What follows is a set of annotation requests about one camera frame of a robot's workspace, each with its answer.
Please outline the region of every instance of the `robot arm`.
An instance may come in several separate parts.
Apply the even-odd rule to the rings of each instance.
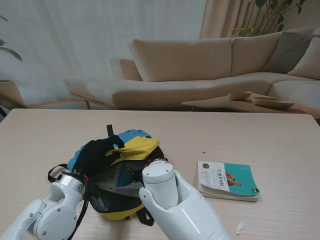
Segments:
[[[139,196],[170,240],[231,240],[212,205],[166,161],[142,172]]]
[[[142,177],[139,197],[170,240],[231,240],[211,204],[170,163],[154,161]],[[31,202],[0,240],[23,240],[27,231],[38,240],[68,240],[84,194],[83,183],[64,173],[49,196]]]
[[[67,240],[76,227],[76,207],[84,192],[82,182],[63,174],[52,183],[48,197],[32,201],[0,240],[23,240],[27,231],[38,240]]]

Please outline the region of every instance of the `blue fabric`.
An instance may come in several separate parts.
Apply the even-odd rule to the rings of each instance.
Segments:
[[[146,133],[143,130],[128,130],[122,133],[117,134],[119,136],[119,138],[124,142],[129,142],[131,139],[134,139],[136,136],[140,136],[140,137],[151,137],[148,133]],[[77,158],[81,152],[81,150],[84,148],[85,145],[81,146],[80,149],[78,151],[75,152],[74,157],[70,159],[67,168],[70,172],[72,172],[72,169],[74,168],[74,165],[77,161]]]

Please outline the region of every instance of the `curtain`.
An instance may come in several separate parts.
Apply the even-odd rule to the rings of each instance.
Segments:
[[[0,79],[26,105],[70,99],[65,79],[115,81],[111,59],[131,58],[128,42],[199,39],[206,0],[0,0]]]
[[[235,28],[259,28],[266,6],[258,8],[252,0],[206,0],[200,39],[229,38]],[[268,33],[276,30],[277,21],[267,24]]]

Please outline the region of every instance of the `light wood tabletop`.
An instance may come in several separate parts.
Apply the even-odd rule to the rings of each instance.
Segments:
[[[232,109],[242,113],[266,113],[266,114],[309,114],[314,119],[320,119],[320,110],[309,106],[295,103],[290,108],[271,108],[257,106],[251,102],[254,97],[266,97],[272,98],[271,96],[265,96],[261,94],[252,93],[246,100],[234,101],[229,100],[228,96],[216,97],[208,100],[198,101],[185,101],[182,104],[192,106],[196,108],[209,108],[209,109]]]
[[[208,198],[233,240],[319,239],[320,127],[310,115],[53,109],[15,109],[0,123],[0,235],[50,192],[48,170],[106,137],[108,124],[115,134],[143,129],[159,139],[191,184],[197,161],[251,165],[261,200]],[[245,229],[236,236],[241,221]],[[167,238],[157,224],[107,220],[89,206],[73,239]]]

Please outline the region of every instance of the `black cable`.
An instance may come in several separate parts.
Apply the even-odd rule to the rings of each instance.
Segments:
[[[83,206],[82,206],[81,212],[79,214],[78,220],[76,221],[75,229],[74,229],[73,233],[69,236],[68,240],[71,240],[74,237],[78,227],[80,226],[80,224],[82,222],[82,219],[84,218],[84,216],[86,214],[88,204],[89,204],[89,183],[88,183],[87,178],[84,175],[82,176],[82,178],[83,178],[83,182],[84,182]]]

